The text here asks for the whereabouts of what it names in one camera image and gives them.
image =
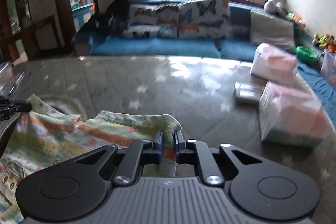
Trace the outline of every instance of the patterned cushion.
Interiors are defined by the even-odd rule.
[[[225,38],[230,32],[229,0],[192,0],[179,4],[179,38]]]
[[[129,9],[131,25],[173,25],[179,23],[179,7],[177,4],[140,5],[134,4]]]
[[[129,26],[127,30],[123,31],[125,38],[176,38],[177,28],[171,25],[137,25]]]

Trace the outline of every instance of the green bowl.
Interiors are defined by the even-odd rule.
[[[318,62],[319,57],[316,53],[312,52],[311,50],[307,49],[306,47],[299,46],[295,50],[297,58],[302,61],[303,63],[313,64]]]

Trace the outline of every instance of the metal bolt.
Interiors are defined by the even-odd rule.
[[[208,176],[205,180],[207,183],[213,185],[221,184],[223,182],[223,179],[219,176]]]
[[[127,177],[127,176],[117,176],[114,178],[114,182],[118,183],[118,184],[127,184],[131,181],[131,178]]]

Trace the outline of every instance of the pillow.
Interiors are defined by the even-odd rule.
[[[129,9],[130,25],[172,25],[179,23],[177,4],[141,5],[134,4]]]
[[[138,25],[129,26],[122,34],[125,38],[176,38],[177,28],[171,25]]]
[[[262,12],[251,11],[251,43],[266,42],[283,50],[295,50],[293,23]]]
[[[179,38],[225,38],[230,32],[229,0],[192,0],[179,4]]]

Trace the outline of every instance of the sofa seat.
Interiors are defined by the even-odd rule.
[[[107,37],[91,39],[90,55],[174,55],[220,58],[212,39],[165,39]]]
[[[257,48],[252,45],[249,38],[227,38],[222,40],[218,47],[221,49],[222,59],[253,62],[254,53]]]

